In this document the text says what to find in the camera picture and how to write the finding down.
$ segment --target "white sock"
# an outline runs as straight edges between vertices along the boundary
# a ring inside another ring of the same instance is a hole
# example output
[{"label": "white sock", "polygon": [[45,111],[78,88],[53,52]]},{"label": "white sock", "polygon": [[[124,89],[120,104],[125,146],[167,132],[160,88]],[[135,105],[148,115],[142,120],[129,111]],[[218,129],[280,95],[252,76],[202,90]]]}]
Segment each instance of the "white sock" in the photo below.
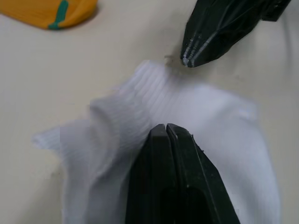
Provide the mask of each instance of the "white sock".
[{"label": "white sock", "polygon": [[278,224],[276,179],[255,110],[238,96],[147,61],[114,95],[91,102],[90,119],[39,134],[34,142],[62,159],[64,224],[124,224],[131,164],[160,123],[194,135],[242,224]]}]

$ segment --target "sock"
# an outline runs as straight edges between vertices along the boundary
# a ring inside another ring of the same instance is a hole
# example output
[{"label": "sock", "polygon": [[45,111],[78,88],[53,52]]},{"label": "sock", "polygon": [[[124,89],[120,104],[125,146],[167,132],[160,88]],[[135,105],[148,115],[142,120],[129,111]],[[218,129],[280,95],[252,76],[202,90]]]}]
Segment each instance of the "sock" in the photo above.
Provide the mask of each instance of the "sock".
[{"label": "sock", "polygon": [[0,13],[43,28],[61,29],[92,15],[97,0],[0,0]]},{"label": "sock", "polygon": [[64,224],[124,224],[128,175],[157,124],[186,128],[217,167],[242,224],[280,223],[280,201],[255,106],[147,61],[90,118],[36,135],[66,172]]}]

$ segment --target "white table surface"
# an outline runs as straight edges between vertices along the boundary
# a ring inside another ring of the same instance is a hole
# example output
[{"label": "white table surface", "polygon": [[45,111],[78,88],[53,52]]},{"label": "white table surface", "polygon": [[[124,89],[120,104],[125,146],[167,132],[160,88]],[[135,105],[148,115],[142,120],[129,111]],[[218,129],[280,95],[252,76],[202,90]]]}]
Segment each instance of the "white table surface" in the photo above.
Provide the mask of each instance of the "white table surface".
[{"label": "white table surface", "polygon": [[179,66],[195,0],[100,0],[89,21],[41,30],[0,14],[0,223],[59,224],[62,171],[35,148],[38,131],[78,118],[144,59],[164,61],[259,105],[281,190],[283,223],[299,223],[299,2],[260,22],[224,57]]}]

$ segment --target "green stripe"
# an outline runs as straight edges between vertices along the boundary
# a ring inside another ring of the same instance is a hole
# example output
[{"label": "green stripe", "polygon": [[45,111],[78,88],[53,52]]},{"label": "green stripe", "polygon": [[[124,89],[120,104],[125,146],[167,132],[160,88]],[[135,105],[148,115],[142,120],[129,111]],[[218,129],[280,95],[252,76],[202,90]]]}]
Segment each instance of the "green stripe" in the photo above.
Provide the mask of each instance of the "green stripe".
[{"label": "green stripe", "polygon": [[65,14],[68,7],[68,1],[62,0],[57,10],[55,22],[48,26],[49,29],[60,29],[58,24],[65,20]]}]

